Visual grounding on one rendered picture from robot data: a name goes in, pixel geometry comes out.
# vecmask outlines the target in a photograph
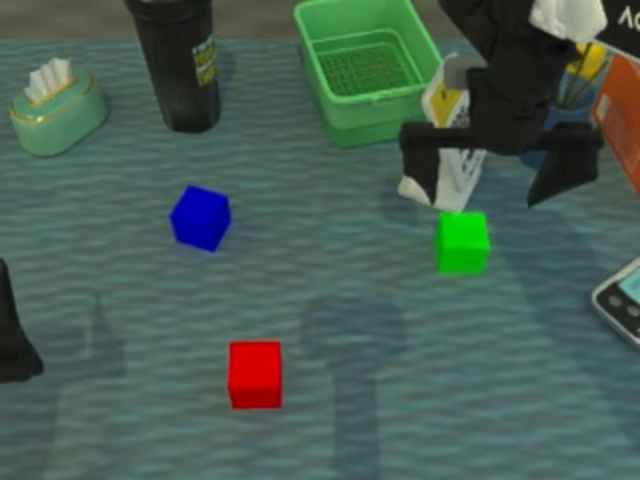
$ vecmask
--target blue cube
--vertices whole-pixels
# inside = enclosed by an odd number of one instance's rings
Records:
[[[215,252],[231,225],[229,197],[189,185],[169,218],[176,241]]]

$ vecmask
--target green cube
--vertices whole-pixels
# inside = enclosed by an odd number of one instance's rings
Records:
[[[484,213],[440,213],[436,232],[438,273],[483,273],[490,250]]]

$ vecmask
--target black tumbler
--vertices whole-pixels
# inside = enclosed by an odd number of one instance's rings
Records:
[[[220,118],[211,0],[124,0],[162,118],[177,132],[198,133]]]

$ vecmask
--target red cube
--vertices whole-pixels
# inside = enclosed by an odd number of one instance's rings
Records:
[[[227,393],[235,410],[282,407],[282,349],[275,340],[229,343]]]

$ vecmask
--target basket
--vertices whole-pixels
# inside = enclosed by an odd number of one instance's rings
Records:
[[[294,10],[305,73],[331,143],[395,140],[424,120],[442,57],[411,0],[307,0]]]

